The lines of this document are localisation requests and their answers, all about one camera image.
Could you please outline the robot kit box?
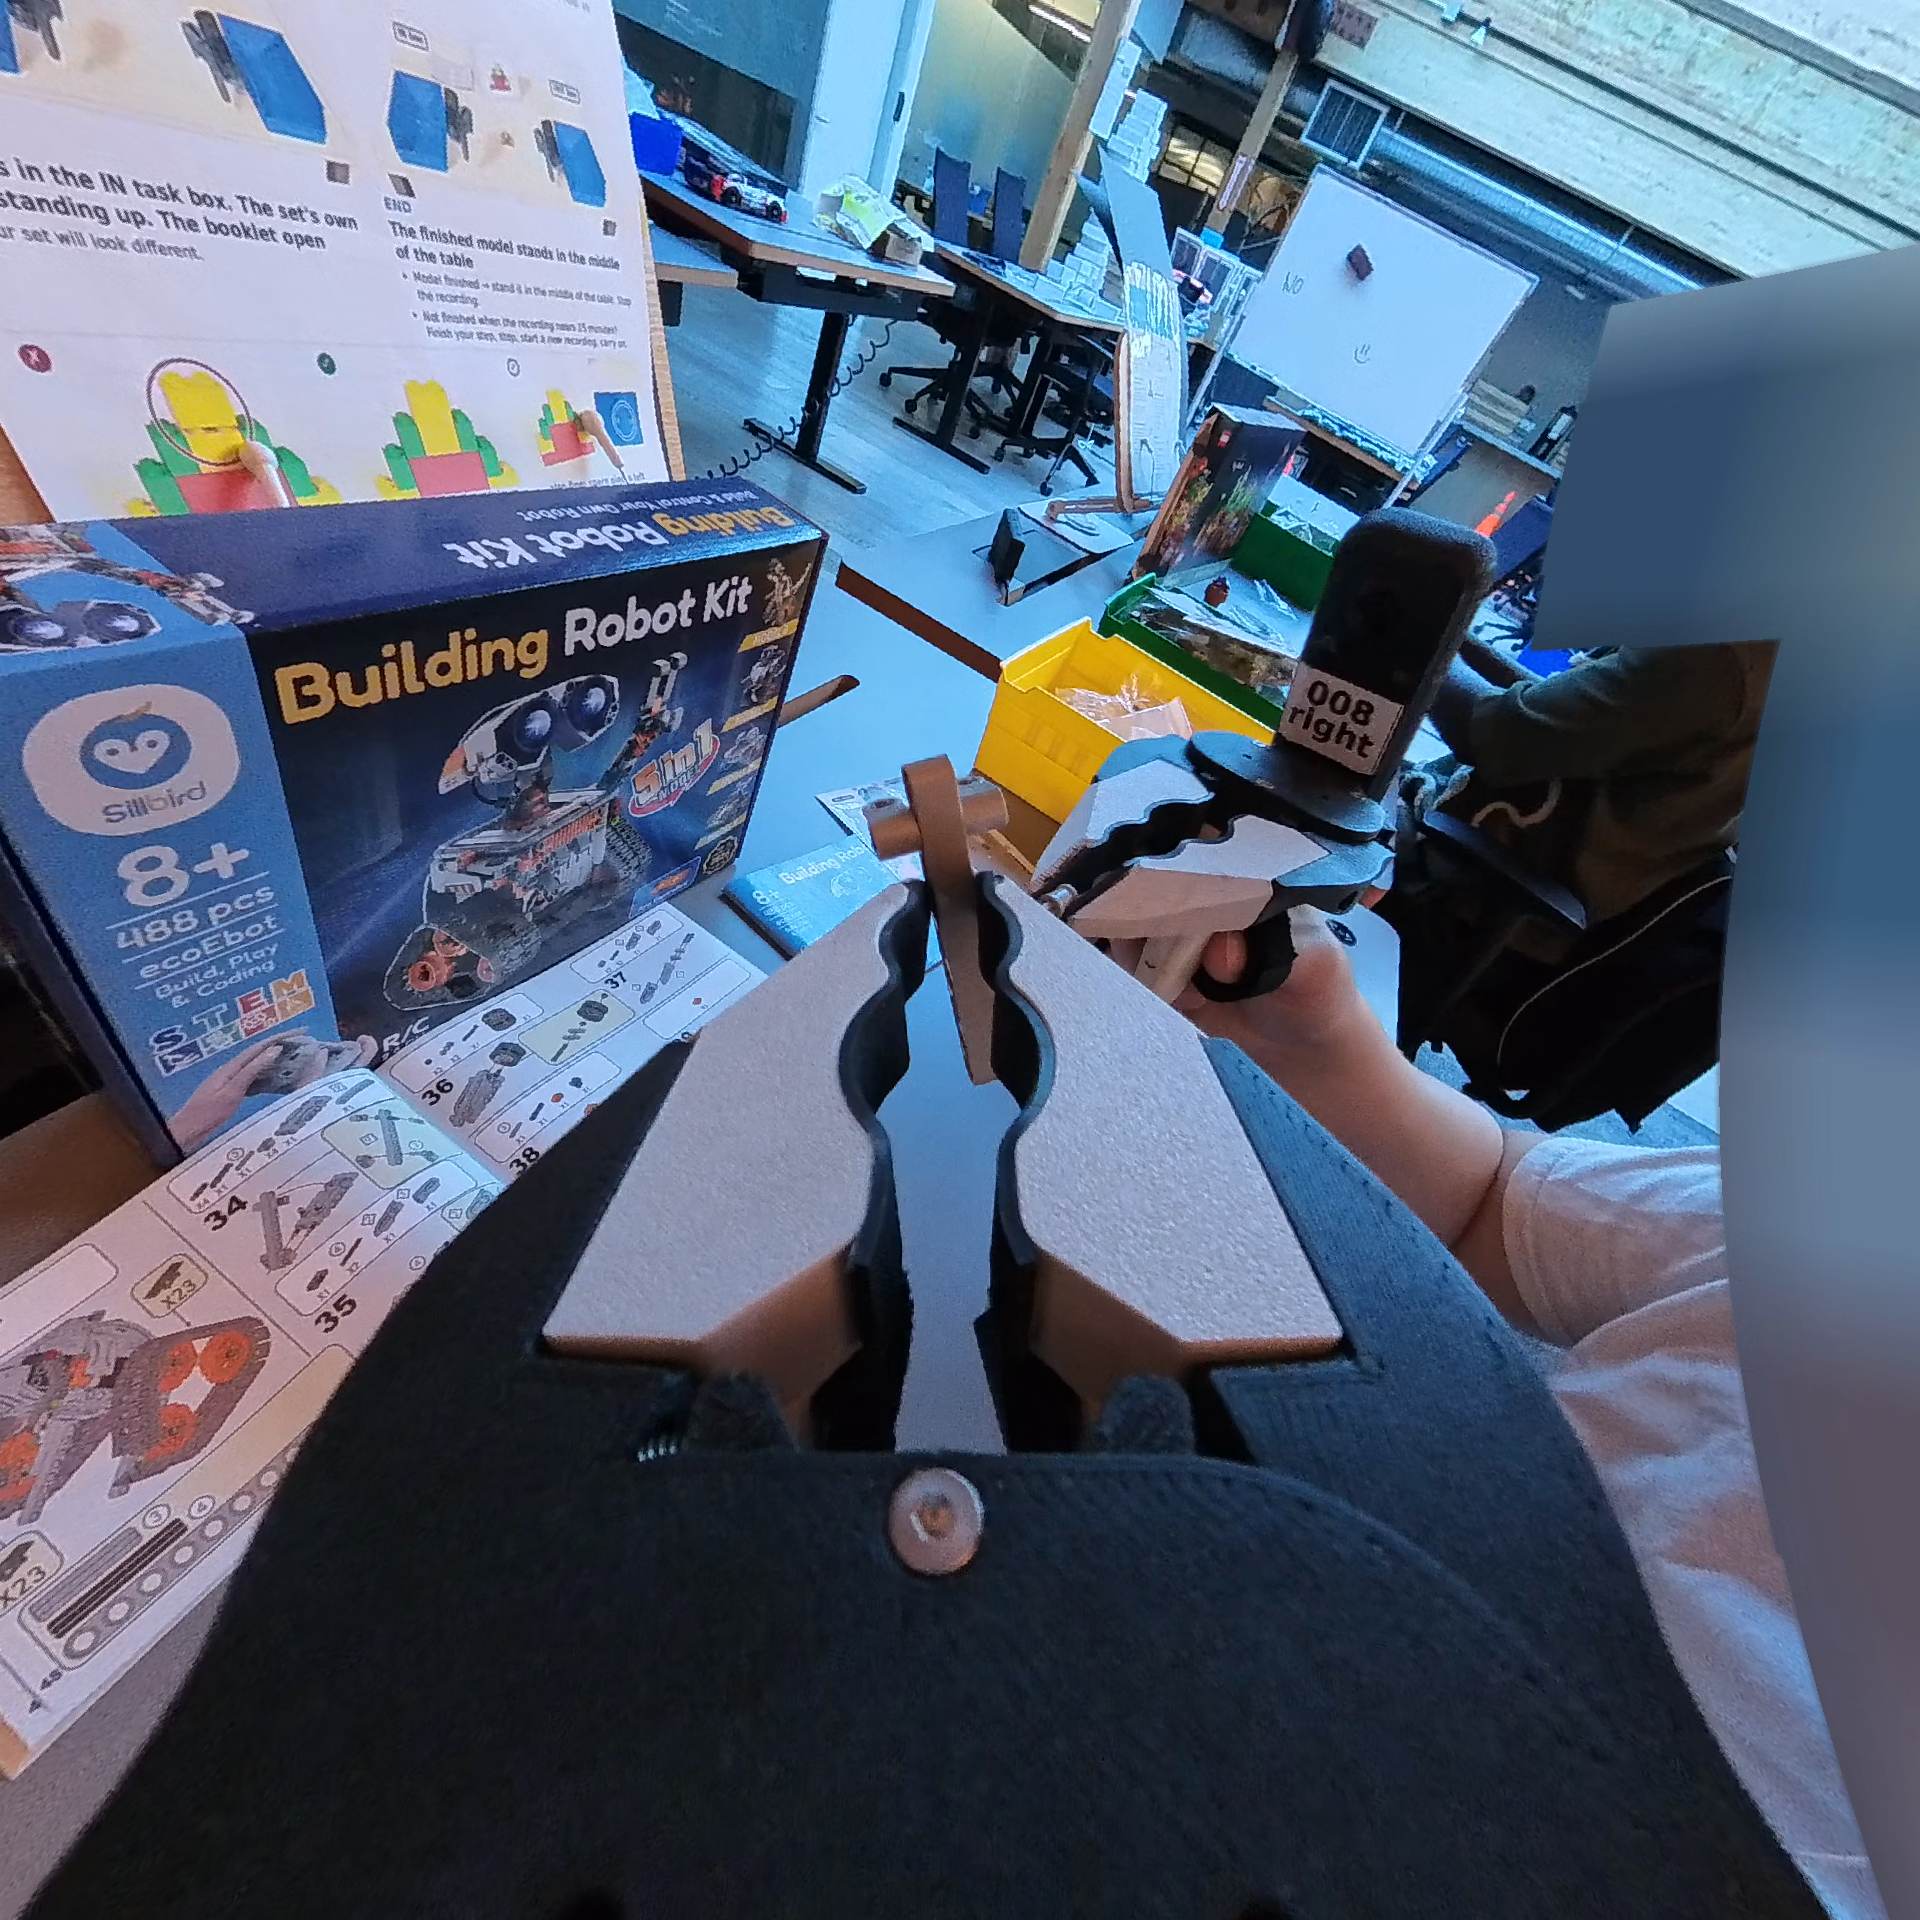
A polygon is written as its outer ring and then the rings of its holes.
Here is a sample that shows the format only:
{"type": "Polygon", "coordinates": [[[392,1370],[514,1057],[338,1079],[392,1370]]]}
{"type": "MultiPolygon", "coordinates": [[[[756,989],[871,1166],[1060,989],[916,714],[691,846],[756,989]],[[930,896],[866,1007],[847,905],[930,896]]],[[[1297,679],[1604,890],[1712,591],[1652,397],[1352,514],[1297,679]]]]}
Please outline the robot kit box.
{"type": "Polygon", "coordinates": [[[639,483],[2,545],[4,923],[176,1155],[722,870],[827,537],[639,483]]]}

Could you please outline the person's right forearm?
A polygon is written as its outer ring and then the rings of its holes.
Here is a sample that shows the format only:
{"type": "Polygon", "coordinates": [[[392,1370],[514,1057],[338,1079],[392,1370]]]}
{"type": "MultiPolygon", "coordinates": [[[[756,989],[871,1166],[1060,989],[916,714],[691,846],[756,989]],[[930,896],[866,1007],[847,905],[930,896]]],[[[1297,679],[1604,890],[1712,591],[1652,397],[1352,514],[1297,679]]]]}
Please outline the person's right forearm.
{"type": "Polygon", "coordinates": [[[1347,1144],[1455,1254],[1497,1224],[1522,1144],[1464,1091],[1431,1079],[1386,1034],[1333,1047],[1297,1101],[1347,1144]]]}

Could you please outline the open instruction booklet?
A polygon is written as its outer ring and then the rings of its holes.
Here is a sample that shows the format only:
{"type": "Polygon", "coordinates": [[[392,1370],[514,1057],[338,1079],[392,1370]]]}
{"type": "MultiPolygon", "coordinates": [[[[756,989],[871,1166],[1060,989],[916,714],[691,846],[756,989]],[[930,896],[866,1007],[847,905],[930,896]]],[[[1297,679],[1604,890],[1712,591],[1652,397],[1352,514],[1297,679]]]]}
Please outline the open instruction booklet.
{"type": "Polygon", "coordinates": [[[379,1067],[240,1118],[4,1288],[10,1778],[233,1573],[387,1311],[762,968],[656,905],[379,1067]]]}

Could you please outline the whiteboard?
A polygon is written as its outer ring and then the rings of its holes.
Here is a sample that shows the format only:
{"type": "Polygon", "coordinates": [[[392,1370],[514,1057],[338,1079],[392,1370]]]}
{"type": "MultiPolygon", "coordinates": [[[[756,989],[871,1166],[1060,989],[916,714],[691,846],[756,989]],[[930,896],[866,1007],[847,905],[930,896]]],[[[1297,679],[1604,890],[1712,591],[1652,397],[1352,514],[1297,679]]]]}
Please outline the whiteboard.
{"type": "Polygon", "coordinates": [[[1537,277],[1357,185],[1313,174],[1232,353],[1411,454],[1456,410],[1537,277]]]}

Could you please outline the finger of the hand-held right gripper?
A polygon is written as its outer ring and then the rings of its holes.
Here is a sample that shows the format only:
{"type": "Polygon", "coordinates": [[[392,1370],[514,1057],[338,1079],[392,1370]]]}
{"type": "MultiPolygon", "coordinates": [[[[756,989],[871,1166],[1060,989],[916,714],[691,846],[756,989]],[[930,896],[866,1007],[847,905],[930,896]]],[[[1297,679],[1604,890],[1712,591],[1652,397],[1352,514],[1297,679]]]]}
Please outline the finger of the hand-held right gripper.
{"type": "Polygon", "coordinates": [[[1271,905],[1283,878],[1325,853],[1290,825],[1236,823],[1226,835],[1140,857],[1112,889],[1077,898],[1066,923],[1093,941],[1207,939],[1242,930],[1271,905]]]}
{"type": "Polygon", "coordinates": [[[1192,746],[1188,738],[1122,743],[1047,843],[1031,894],[1095,896],[1140,857],[1219,839],[1226,815],[1197,775],[1192,746]]]}

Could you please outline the yellow bin with plastic bags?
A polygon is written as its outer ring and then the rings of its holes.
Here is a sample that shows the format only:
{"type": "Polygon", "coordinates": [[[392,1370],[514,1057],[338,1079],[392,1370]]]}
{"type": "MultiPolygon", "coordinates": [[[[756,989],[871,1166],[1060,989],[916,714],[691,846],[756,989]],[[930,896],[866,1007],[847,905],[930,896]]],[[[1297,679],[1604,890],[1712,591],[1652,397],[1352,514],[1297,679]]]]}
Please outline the yellow bin with plastic bags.
{"type": "Polygon", "coordinates": [[[1179,698],[1194,731],[1232,729],[1236,711],[1121,634],[1082,618],[1004,663],[977,769],[1007,793],[1063,823],[1121,741],[1069,707],[1063,689],[1125,689],[1179,698]]]}

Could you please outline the green storage bin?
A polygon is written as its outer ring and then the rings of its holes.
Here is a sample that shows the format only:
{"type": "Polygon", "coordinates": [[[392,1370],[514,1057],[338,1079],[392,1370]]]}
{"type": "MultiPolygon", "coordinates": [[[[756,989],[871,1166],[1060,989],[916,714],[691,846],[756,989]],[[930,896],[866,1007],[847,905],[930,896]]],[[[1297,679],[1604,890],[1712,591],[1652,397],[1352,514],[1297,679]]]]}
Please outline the green storage bin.
{"type": "Polygon", "coordinates": [[[1148,573],[1104,606],[1095,629],[1170,647],[1277,697],[1329,583],[1338,537],[1290,512],[1257,514],[1226,557],[1197,552],[1148,573]]]}

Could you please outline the black tablet on wooden stand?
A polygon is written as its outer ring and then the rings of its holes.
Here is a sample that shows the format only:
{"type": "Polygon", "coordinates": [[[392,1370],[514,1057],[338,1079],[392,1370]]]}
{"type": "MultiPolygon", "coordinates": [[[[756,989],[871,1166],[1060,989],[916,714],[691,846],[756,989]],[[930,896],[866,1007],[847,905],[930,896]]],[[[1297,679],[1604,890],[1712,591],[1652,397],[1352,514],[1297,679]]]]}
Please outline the black tablet on wooden stand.
{"type": "Polygon", "coordinates": [[[1001,606],[1056,585],[1136,543],[1154,512],[1125,512],[1115,495],[1028,501],[1007,509],[985,549],[1001,606]]]}

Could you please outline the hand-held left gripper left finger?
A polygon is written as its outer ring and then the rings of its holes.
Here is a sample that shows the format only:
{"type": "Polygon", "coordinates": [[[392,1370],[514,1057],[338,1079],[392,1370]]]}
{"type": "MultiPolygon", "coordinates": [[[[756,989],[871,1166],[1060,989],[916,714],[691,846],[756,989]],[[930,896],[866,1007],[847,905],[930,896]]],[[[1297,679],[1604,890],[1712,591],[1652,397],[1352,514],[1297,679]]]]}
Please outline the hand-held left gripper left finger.
{"type": "Polygon", "coordinates": [[[889,1451],[912,1303],[877,1109],[908,1069],[925,889],[893,881],[693,1042],[544,1338],[765,1381],[801,1438],[889,1451]]]}

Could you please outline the dark printed toy box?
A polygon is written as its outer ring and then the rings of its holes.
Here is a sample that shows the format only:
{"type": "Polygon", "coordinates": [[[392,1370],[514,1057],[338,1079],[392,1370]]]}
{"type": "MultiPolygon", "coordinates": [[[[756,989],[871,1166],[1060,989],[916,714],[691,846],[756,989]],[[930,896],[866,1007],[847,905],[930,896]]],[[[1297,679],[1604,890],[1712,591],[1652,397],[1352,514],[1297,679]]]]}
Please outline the dark printed toy box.
{"type": "Polygon", "coordinates": [[[1140,543],[1131,581],[1224,561],[1306,440],[1306,422],[1213,403],[1140,543]]]}

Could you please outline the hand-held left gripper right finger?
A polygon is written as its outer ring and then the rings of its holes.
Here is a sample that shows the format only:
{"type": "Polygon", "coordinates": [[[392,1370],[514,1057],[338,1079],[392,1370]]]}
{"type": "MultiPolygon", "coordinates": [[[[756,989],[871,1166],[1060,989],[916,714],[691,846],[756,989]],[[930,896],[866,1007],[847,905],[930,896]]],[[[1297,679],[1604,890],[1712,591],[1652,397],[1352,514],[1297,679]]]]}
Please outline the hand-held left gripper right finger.
{"type": "Polygon", "coordinates": [[[1011,1448],[1075,1448],[1115,1383],[1319,1359],[1343,1328],[1202,1032],[1001,878],[979,879],[1000,1147],[977,1333],[1011,1448]]]}

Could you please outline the small blue booklet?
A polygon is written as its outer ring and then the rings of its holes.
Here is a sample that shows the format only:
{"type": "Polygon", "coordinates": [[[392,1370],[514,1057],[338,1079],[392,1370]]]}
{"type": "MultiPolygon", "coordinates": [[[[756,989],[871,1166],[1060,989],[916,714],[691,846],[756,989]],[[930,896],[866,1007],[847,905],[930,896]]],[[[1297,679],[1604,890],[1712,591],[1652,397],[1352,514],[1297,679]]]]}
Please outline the small blue booklet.
{"type": "Polygon", "coordinates": [[[839,841],[768,869],[735,874],[725,898],[783,958],[823,939],[863,905],[896,885],[866,841],[839,841]]]}

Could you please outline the person's right hand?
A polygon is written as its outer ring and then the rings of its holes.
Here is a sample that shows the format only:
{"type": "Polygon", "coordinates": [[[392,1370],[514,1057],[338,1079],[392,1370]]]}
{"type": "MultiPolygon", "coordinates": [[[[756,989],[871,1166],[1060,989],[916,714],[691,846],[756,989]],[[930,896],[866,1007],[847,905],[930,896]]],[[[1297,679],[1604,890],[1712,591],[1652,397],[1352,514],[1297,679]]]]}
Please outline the person's right hand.
{"type": "Polygon", "coordinates": [[[1209,999],[1194,978],[1177,1009],[1236,1045],[1309,1109],[1381,1090],[1413,1071],[1361,994],[1347,949],[1313,905],[1287,912],[1295,946],[1287,978],[1247,999],[1209,999]]]}

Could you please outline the grey beam assembly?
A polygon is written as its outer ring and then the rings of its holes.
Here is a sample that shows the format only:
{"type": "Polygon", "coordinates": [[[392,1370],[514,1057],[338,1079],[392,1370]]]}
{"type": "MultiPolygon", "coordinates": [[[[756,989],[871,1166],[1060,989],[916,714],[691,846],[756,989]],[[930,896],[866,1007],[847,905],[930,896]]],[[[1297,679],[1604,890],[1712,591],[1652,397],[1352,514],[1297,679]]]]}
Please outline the grey beam assembly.
{"type": "Polygon", "coordinates": [[[866,805],[864,821],[877,857],[919,853],[968,1071],[975,1083],[985,1085],[995,1079],[997,997],[981,968],[979,889],[970,839],[1007,827],[1007,798],[981,775],[956,775],[946,757],[916,758],[904,765],[904,800],[866,805]]]}

